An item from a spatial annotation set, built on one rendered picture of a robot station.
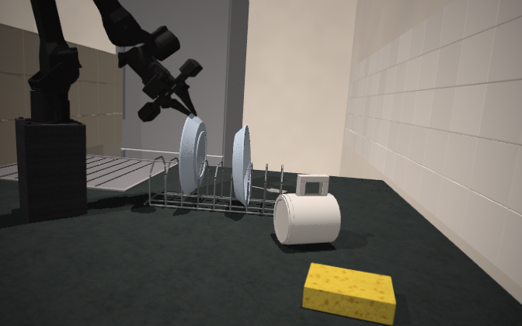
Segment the beige tiled wall panel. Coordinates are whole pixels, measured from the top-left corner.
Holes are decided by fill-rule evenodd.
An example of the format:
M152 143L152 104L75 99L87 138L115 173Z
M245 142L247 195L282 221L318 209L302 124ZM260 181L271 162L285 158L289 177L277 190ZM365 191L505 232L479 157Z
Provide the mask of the beige tiled wall panel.
M77 47L82 66L68 100L70 119L86 125L86 154L121 158L123 68L118 55L66 43ZM36 90L28 79L40 70L39 51L39 33L0 23L0 166L17 163L15 118L31 118L30 91Z

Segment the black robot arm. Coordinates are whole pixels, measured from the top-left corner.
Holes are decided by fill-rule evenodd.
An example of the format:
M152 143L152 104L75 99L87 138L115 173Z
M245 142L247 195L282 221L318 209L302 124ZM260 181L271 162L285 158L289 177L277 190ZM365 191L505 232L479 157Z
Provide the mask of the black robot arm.
M151 62L163 61L180 49L178 38L166 26L149 33L140 27L118 0L93 1L110 42L118 47L133 47L118 53L119 68L128 64L140 76ZM79 68L82 68L78 49L70 48L64 39L55 0L30 2L40 37L40 70L28 80L30 88L36 91L30 91L31 119L25 121L49 124L73 122L70 120L68 91L79 77ZM144 45L134 47L140 41ZM156 99L156 94L172 79L170 72L161 64L151 72L154 75L142 81L142 91L151 99Z

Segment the yellow sponge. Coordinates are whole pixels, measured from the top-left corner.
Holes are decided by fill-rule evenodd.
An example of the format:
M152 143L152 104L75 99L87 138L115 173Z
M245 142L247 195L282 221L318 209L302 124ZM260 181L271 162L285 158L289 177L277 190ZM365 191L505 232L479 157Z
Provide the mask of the yellow sponge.
M396 302L392 278L312 263L302 307L393 325Z

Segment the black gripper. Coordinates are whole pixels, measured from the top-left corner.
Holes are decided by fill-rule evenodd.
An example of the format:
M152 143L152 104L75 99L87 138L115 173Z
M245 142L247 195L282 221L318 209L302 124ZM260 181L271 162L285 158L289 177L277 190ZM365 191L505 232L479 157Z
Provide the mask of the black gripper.
M141 77L142 81L144 80L144 78L147 78L149 80L154 75L151 72L152 69L156 68L159 64L160 63L158 61L151 62L141 72L140 77ZM202 69L203 69L203 67L197 61L195 61L194 59L188 59L179 69L182 73L176 79L174 79L174 77L172 75L169 76L173 81L170 84L167 83L168 85L165 87L165 89L162 90L158 94L158 97L160 95L161 96L159 98L157 98L154 102L147 102L137 112L139 118L143 122L152 121L161 112L160 106L163 109L168 109L168 108L176 109L176 110L180 111L181 113L186 114L187 116L190 115L191 113L194 116L197 116L196 110L193 107L193 104L191 102L190 95L188 92L188 88L190 86L185 83L185 80L187 80L188 77L196 77ZM176 86L174 86L174 85L176 85ZM171 94L174 92L183 101L183 103L186 105L186 107L189 110L185 106L183 106L177 99L172 99ZM151 113L151 108L153 109L153 113Z

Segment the grey mug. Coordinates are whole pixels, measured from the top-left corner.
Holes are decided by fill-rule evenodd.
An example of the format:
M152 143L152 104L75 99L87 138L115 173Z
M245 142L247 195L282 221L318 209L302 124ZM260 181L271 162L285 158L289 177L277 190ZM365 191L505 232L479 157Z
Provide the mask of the grey mug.
M306 182L319 182L318 193L305 193ZM324 243L336 240L341 216L339 205L328 193L328 175L298 175L295 194L277 197L274 229L281 244Z

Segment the grey metal dish rack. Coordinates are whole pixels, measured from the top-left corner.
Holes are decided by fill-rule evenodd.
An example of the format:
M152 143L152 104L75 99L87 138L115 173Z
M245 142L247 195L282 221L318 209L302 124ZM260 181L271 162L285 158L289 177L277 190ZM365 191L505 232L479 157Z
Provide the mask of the grey metal dish rack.
M252 173L251 173L250 199L249 199L249 182L248 182L248 184L247 184L246 206L232 206L231 205L231 201L232 200L238 200L238 199L236 199L236 197L235 198L232 197L232 181L231 181L230 197L223 197L222 196L222 193L223 193L223 176L224 176L224 171L223 170L222 170L222 177L221 177L221 196L215 196L215 193L216 193L216 179L214 180L214 195L213 196L209 196L208 195L208 184L207 184L207 195L206 196L199 195L199 191L200 191L200 179L199 178L198 178L197 195L194 195L194 190L193 190L193 194L186 195L186 194L183 193L182 188L181 188L181 193L179 193L179 190L178 190L178 193L167 192L167 175L166 174L168 174L170 163L171 162L169 162L169 164L168 164L167 170L166 170L166 166L165 166L165 172L166 173L165 173L165 180L164 180L164 192L160 192L160 193L157 192L152 198L151 198L151 175L149 175L149 200L147 200L144 203L145 206L164 206L164 207L175 207L175 208L194 209L194 210L213 210L213 211L223 211L223 212L233 212L233 213L252 213L252 214L262 214L262 215L273 215L273 213L264 213L264 210L274 210L274 209L264 208L264 204L265 203L275 203L276 202L274 200L266 200L266 184L267 184L268 164L266 164L265 180L264 180L266 183L264 183L263 199L251 199L251 197L252 197ZM282 165L281 166L281 175L280 175L280 193L279 193L279 195L282 194L283 185L281 183L283 182L283 177L284 177L284 166ZM153 199L158 194L159 195L165 195L165 200ZM168 201L167 200L167 195L169 195L169 196L181 196L181 202L179 202L179 201ZM183 202L183 196L197 197L197 203ZM214 199L214 204L199 203L199 198ZM217 205L217 204L215 204L215 199L228 199L228 200L230 200L230 206L228 206L228 205ZM249 200L249 202L263 203L263 208L248 207L248 200ZM149 201L149 203L147 203L148 201ZM151 201L165 202L165 205L151 204ZM167 202L168 203L181 203L181 206L167 206ZM196 207L186 207L186 206L183 206L183 203L196 204L197 208ZM214 206L214 208L213 209L199 208L199 205ZM226 206L226 207L230 207L230 209L229 210L216 210L215 206ZM246 208L246 211L248 211L248 209L257 209L257 210L263 210L263 212L262 213L255 213L255 212L245 212L245 211L234 211L234 210L231 210L232 207Z

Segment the white round plate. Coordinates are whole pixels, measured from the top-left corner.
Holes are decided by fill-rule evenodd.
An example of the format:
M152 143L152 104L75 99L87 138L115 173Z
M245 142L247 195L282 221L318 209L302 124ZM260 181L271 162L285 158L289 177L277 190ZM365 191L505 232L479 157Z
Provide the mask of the white round plate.
M179 178L182 190L190 194L197 188L198 178L203 181L207 159L207 130L204 122L192 113L187 117L179 150Z
M245 125L238 133L235 134L232 157L232 174L235 197L245 206L248 182L250 197L251 171L250 178L248 180L250 164L251 149L249 128L247 125Z

